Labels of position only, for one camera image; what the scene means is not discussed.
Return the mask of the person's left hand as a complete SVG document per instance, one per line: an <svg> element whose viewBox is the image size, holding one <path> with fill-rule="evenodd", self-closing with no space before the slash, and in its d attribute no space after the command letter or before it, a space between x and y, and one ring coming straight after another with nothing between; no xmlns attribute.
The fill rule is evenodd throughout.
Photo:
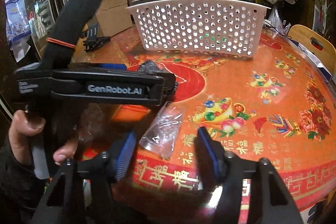
<svg viewBox="0 0 336 224"><path fill-rule="evenodd" d="M29 138L41 133L46 120L23 110L14 113L13 120L8 133L9 143L14 157L23 165L32 165ZM66 159L73 159L78 148L79 139L77 135L70 138L65 145L56 150L53 159L56 165L60 166Z"/></svg>

